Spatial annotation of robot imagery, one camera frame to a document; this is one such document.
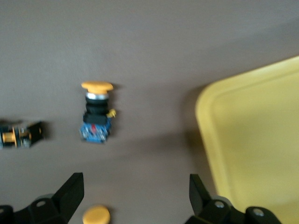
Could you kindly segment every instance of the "silver metal ring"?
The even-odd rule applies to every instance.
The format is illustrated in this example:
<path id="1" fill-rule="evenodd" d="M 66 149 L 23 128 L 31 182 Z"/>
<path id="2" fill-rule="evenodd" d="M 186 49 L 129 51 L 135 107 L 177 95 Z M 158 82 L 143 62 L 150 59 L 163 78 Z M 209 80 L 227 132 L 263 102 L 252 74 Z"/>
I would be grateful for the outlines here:
<path id="1" fill-rule="evenodd" d="M 89 98 L 89 99 L 95 99 L 95 100 L 109 99 L 109 95 L 108 94 L 97 95 L 97 94 L 94 94 L 94 93 L 91 93 L 91 92 L 87 92 L 86 93 L 86 97 Z"/>

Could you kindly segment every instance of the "silver bolt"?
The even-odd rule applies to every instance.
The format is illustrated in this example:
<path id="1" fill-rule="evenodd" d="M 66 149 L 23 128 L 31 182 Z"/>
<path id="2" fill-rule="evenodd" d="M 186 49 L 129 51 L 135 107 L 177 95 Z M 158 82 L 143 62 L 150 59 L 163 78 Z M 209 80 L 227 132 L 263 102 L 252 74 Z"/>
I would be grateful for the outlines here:
<path id="1" fill-rule="evenodd" d="M 261 216 L 261 217 L 264 216 L 263 211 L 260 209 L 253 209 L 253 212 L 256 216 Z"/>
<path id="2" fill-rule="evenodd" d="M 215 205 L 217 208 L 223 209 L 224 208 L 224 203 L 222 203 L 221 201 L 216 201 Z"/>

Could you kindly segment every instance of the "yellow tray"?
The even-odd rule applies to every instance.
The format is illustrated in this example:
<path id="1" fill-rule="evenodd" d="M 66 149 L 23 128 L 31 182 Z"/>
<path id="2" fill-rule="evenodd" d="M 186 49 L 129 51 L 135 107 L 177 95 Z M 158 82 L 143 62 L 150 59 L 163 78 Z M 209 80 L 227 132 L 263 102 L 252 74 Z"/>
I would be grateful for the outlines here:
<path id="1" fill-rule="evenodd" d="M 208 86 L 196 116 L 219 195 L 299 223 L 299 56 Z"/>

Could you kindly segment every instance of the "yellow round object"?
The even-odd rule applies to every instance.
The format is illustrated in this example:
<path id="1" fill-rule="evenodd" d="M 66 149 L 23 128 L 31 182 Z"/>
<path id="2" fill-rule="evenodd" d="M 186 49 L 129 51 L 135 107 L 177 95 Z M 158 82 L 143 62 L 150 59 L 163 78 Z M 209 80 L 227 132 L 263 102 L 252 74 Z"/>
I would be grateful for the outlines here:
<path id="1" fill-rule="evenodd" d="M 107 94 L 108 91 L 113 90 L 111 83 L 100 81 L 87 81 L 81 84 L 82 88 L 87 89 L 93 94 Z"/>
<path id="2" fill-rule="evenodd" d="M 84 224 L 108 224 L 109 222 L 110 213 L 104 206 L 93 206 L 83 215 Z"/>

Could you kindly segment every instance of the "yellow disc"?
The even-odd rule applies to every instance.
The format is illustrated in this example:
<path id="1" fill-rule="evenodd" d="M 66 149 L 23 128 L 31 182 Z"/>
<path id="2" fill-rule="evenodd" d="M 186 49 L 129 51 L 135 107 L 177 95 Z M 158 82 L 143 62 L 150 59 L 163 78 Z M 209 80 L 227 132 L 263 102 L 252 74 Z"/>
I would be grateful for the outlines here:
<path id="1" fill-rule="evenodd" d="M 108 209 L 101 205 L 96 205 L 88 209 L 83 215 L 84 224 L 108 224 L 110 213 Z"/>
<path id="2" fill-rule="evenodd" d="M 82 88 L 87 89 L 93 94 L 107 94 L 108 91 L 113 90 L 111 83 L 100 81 L 87 81 L 81 84 Z"/>

